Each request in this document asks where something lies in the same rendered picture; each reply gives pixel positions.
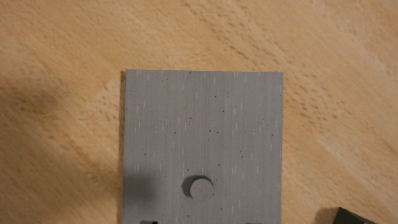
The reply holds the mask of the grey square panel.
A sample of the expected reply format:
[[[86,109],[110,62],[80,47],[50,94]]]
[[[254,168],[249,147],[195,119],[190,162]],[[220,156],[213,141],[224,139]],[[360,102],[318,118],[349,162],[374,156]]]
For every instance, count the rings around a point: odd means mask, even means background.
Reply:
[[[126,69],[122,223],[281,224],[284,72]]]

